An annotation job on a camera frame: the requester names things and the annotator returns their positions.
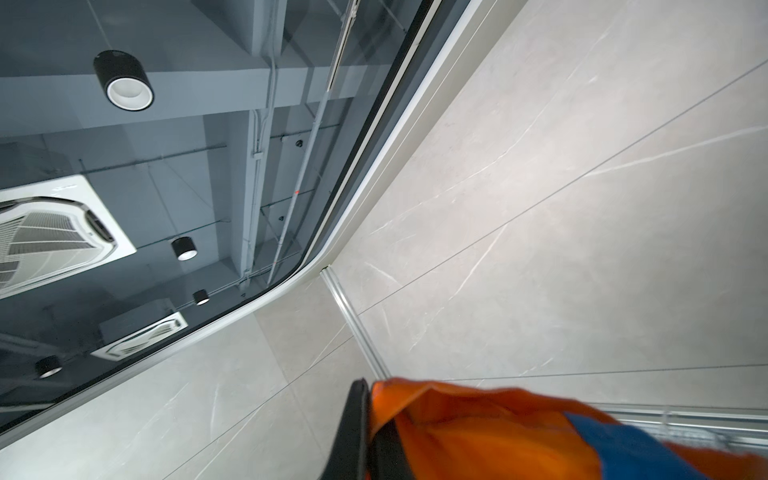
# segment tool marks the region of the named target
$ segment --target exposed ceiling beam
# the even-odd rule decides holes
[[[275,106],[319,101],[328,69],[280,68]],[[389,66],[351,65],[341,70],[344,88],[335,98],[354,97],[367,90],[369,82],[363,82],[364,78],[386,76]],[[147,110],[136,112],[110,104],[96,75],[0,78],[0,137],[263,109],[269,75],[266,67],[149,73],[156,100]]]
[[[213,23],[254,57],[282,50],[287,0],[192,0]]]
[[[229,3],[240,1],[243,0],[227,0]],[[230,114],[230,142],[238,143],[237,148],[229,150],[232,174],[230,184],[233,185],[232,205],[235,206],[231,226],[231,257],[237,274],[244,279],[240,284],[243,291],[250,285],[253,269],[253,254],[260,220],[259,208],[270,146],[269,137],[277,103],[276,80],[280,76],[282,83],[287,72],[287,69],[277,70],[277,62],[283,50],[287,0],[253,1],[250,51],[252,55],[269,59],[270,83],[266,89],[264,109]],[[247,125],[245,135],[237,132],[232,122],[236,116],[243,114],[246,114],[247,118],[243,118],[240,124]]]

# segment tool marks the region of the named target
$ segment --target ceiling-mounted air conditioner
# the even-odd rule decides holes
[[[131,335],[124,336],[95,352],[91,352],[91,355],[118,362],[185,328],[187,328],[187,321],[181,312],[172,313]]]
[[[187,328],[187,321],[167,298],[152,300],[99,324],[106,346],[91,355],[117,362]]]
[[[0,190],[0,299],[132,253],[82,175]]]

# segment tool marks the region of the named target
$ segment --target black strap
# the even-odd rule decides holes
[[[406,453],[400,443],[395,421],[391,420],[367,445],[371,394],[365,379],[349,387],[336,439],[319,480],[414,480]]]

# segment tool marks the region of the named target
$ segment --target cylindrical ceiling light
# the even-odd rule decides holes
[[[57,356],[47,356],[35,363],[35,371],[41,379],[47,378],[61,371],[63,367]]]
[[[179,261],[183,262],[197,255],[197,248],[195,248],[194,242],[189,237],[179,237],[170,242],[170,246],[173,247],[176,258]]]
[[[208,292],[205,290],[198,290],[197,292],[192,294],[192,298],[194,298],[194,302],[196,305],[202,305],[203,303],[208,303],[208,300],[210,300],[210,297],[208,296]]]
[[[94,58],[94,70],[107,99],[123,110],[149,108],[154,92],[144,67],[133,55],[119,50],[104,50]]]

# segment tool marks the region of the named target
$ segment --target metal pipe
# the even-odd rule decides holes
[[[312,132],[310,133],[310,139],[307,142],[306,151],[304,152],[304,159],[301,163],[301,168],[299,169],[299,176],[296,179],[296,187],[293,189],[293,195],[290,199],[288,213],[286,214],[285,223],[283,224],[283,232],[280,234],[280,240],[277,242],[277,250],[275,251],[275,258],[272,262],[270,276],[266,281],[267,286],[272,284],[272,279],[275,275],[277,259],[280,258],[280,251],[283,249],[283,242],[286,239],[290,219],[293,216],[293,208],[296,206],[296,199],[299,197],[299,192],[301,191],[301,183],[304,181],[306,166],[310,162],[310,156],[312,155],[312,150],[315,147],[315,140],[317,139],[317,132],[320,129],[320,122],[323,121],[323,114],[326,111],[326,105],[328,105],[331,90],[333,90],[333,83],[336,80],[336,74],[339,71],[339,65],[341,64],[341,59],[344,54],[344,48],[346,47],[346,42],[349,39],[349,33],[352,31],[352,25],[355,22],[355,17],[357,16],[357,7],[359,6],[359,3],[360,0],[349,0],[349,3],[346,6],[346,13],[344,14],[344,25],[342,26],[341,34],[339,35],[339,41],[336,43],[336,50],[333,52],[333,60],[331,61],[331,68],[328,72],[326,91],[323,93],[323,98],[320,100],[320,106],[317,108],[315,120],[312,123]]]
[[[272,21],[270,22],[270,84],[269,84],[269,91],[267,95],[266,100],[266,107],[267,112],[264,119],[261,118],[261,114],[259,111],[253,110],[253,116],[254,116],[254,132],[253,132],[253,147],[251,148],[250,152],[250,159],[253,159],[253,161],[256,162],[254,165],[255,169],[255,178],[254,178],[254,185],[253,185],[253,192],[251,194],[251,202],[250,202],[250,221],[248,222],[248,237],[243,238],[246,243],[246,250],[244,253],[245,255],[245,265],[242,267],[242,270],[238,268],[238,271],[240,272],[242,281],[248,281],[250,279],[249,275],[251,273],[251,270],[253,269],[253,262],[254,262],[254,250],[256,249],[256,245],[254,244],[258,232],[258,225],[259,225],[259,216],[256,215],[254,217],[253,215],[253,209],[260,208],[261,204],[261,196],[263,191],[263,183],[264,183],[264,174],[266,172],[266,156],[268,155],[269,150],[269,138],[266,138],[267,133],[267,127],[272,126],[272,118],[274,116],[275,112],[275,96],[276,96],[276,90],[277,90],[277,49],[278,49],[278,37],[276,34],[276,25],[278,23],[277,17],[278,17],[278,10],[279,10],[279,1],[273,2],[272,7]],[[242,290],[245,290],[245,288],[248,287],[248,282],[242,283],[240,285],[240,288]]]
[[[336,3],[333,0],[326,0],[328,2],[328,5],[330,5],[331,10],[333,10],[333,13],[335,13],[339,18],[342,18],[341,10],[339,10],[339,7],[336,6]]]
[[[313,191],[315,191],[315,189],[314,188],[310,188],[309,190],[304,190],[299,195],[308,194],[308,193],[313,192]],[[265,205],[262,205],[261,207],[262,208],[272,207],[273,205],[281,204],[282,202],[284,202],[286,200],[290,200],[290,197],[285,197],[285,198],[281,198],[280,200],[275,200],[271,204],[265,204]]]
[[[159,239],[159,240],[155,240],[154,242],[146,243],[145,245],[142,245],[141,247],[136,247],[136,250],[142,249],[142,248],[144,248],[144,247],[149,247],[150,245],[155,245],[156,243],[164,242],[164,241],[166,241],[166,240],[172,240],[172,239],[174,239],[174,238],[176,238],[176,237],[179,237],[179,236],[181,236],[181,235],[185,235],[185,234],[187,234],[187,233],[192,233],[192,232],[194,232],[195,230],[199,230],[199,229],[201,229],[201,228],[205,228],[205,227],[210,227],[211,225],[215,225],[215,224],[217,224],[217,223],[229,223],[230,221],[231,221],[231,220],[230,220],[230,219],[228,219],[228,218],[222,218],[222,219],[220,219],[220,220],[216,220],[216,221],[214,221],[214,222],[206,223],[205,225],[200,225],[199,227],[195,227],[195,228],[193,228],[193,229],[191,229],[191,230],[187,230],[186,232],[179,232],[179,233],[178,233],[178,234],[176,234],[176,235],[172,235],[172,236],[170,236],[170,237],[161,238],[161,239]]]
[[[94,16],[98,30],[101,32],[101,36],[104,37],[104,43],[106,43],[107,47],[112,50],[112,44],[109,42],[109,38],[107,38],[107,33],[104,31],[104,27],[101,26],[101,21],[98,19],[98,15],[96,15],[94,6],[91,5],[91,0],[85,0],[85,2],[88,3],[88,8],[91,9],[91,14]]]
[[[123,168],[123,167],[133,167],[135,165],[141,165],[141,164],[149,164],[151,162],[156,162],[160,160],[167,160],[169,158],[175,158],[175,157],[181,157],[183,155],[191,155],[191,154],[197,154],[201,151],[209,151],[209,150],[216,150],[218,148],[227,148],[226,144],[220,144],[220,145],[212,145],[210,147],[203,147],[203,148],[195,148],[194,150],[188,150],[188,151],[182,151],[177,154],[170,154],[170,155],[161,155],[156,158],[150,158],[149,160],[136,160],[132,162],[128,162],[126,164],[119,164],[119,165],[112,165],[111,167],[102,167],[102,168],[93,168],[91,170],[83,170],[80,173],[83,175],[87,174],[95,174],[96,172],[103,172],[107,170],[114,170],[115,168]]]
[[[379,0],[379,3],[382,4],[382,7],[386,10],[386,12],[389,14],[389,17],[397,24],[398,28],[400,30],[406,31],[406,27],[402,26],[402,23],[400,23],[400,20],[397,19],[395,16],[395,12],[393,12],[388,6],[386,6],[386,3],[384,3],[384,0]]]
[[[319,130],[325,130],[326,128],[335,128],[335,127],[341,127],[341,124],[326,125],[324,127],[320,127]],[[292,132],[287,132],[287,133],[284,133],[284,134],[272,135],[270,138],[292,137],[294,135],[308,134],[311,131],[312,131],[311,128],[309,130],[292,131]]]
[[[288,260],[290,257],[295,257],[299,253],[301,253],[301,252],[300,251],[293,252],[290,255],[284,256],[283,258],[281,258],[277,262],[278,263],[282,263],[282,262]],[[241,278],[238,278],[237,280],[232,280],[229,283],[225,283],[224,285],[216,288],[215,290],[212,290],[212,291],[208,292],[208,296],[212,297],[212,296],[216,295],[217,293],[223,292],[226,289],[232,288],[233,286],[236,286],[236,285],[240,285],[245,280],[250,280],[250,279],[254,278],[255,276],[263,275],[263,274],[265,274],[268,271],[269,268],[270,268],[269,266],[265,266],[263,268],[259,268],[255,272],[249,273],[246,276],[242,276]],[[176,308],[176,311],[180,312],[181,310],[184,310],[185,308],[188,308],[188,307],[193,306],[193,305],[197,305],[197,302],[195,302],[195,301],[186,302],[185,304],[183,304],[183,305],[179,306],[178,308]]]
[[[349,179],[351,178],[352,173],[355,171],[355,167],[360,161],[363,151],[366,149],[366,147],[368,146],[368,143],[371,140],[371,137],[373,136],[373,131],[376,129],[376,127],[378,127],[379,122],[381,121],[382,116],[384,115],[384,110],[386,110],[387,107],[389,106],[389,102],[392,100],[392,97],[395,94],[395,89],[397,89],[397,87],[400,84],[400,81],[402,80],[402,77],[406,74],[406,69],[410,65],[411,60],[415,55],[417,47],[421,43],[422,38],[424,38],[427,27],[429,27],[429,25],[432,23],[432,19],[435,17],[435,13],[437,12],[437,9],[441,3],[442,3],[442,0],[432,0],[432,4],[429,6],[427,15],[424,17],[422,24],[419,26],[419,30],[416,32],[416,35],[413,38],[411,46],[409,47],[408,52],[406,53],[406,57],[403,59],[402,63],[400,64],[400,68],[398,69],[395,75],[395,79],[392,81],[391,85],[389,86],[389,89],[386,92],[384,101],[379,106],[379,110],[376,111],[376,116],[374,116],[373,122],[371,123],[371,126],[368,128],[368,131],[366,132],[366,136],[363,138],[362,143],[358,147],[355,153],[355,157],[352,161],[352,164],[347,169],[346,174],[342,179],[341,185],[339,185],[339,188],[336,189],[336,194],[333,196],[333,200],[331,200],[330,207],[326,210],[326,214],[323,217],[323,220],[320,222],[320,226],[316,230],[315,237],[312,239],[312,242],[310,242],[310,248],[306,249],[304,258],[301,260],[301,263],[299,264],[299,268],[301,268],[302,266],[304,266],[305,263],[310,261],[310,255],[312,255],[312,250],[315,247],[315,244],[317,243],[318,239],[323,235],[323,229],[325,228],[326,224],[328,223],[331,216],[333,215],[333,209],[338,204],[341,198],[341,195],[344,191],[344,187],[349,183]]]

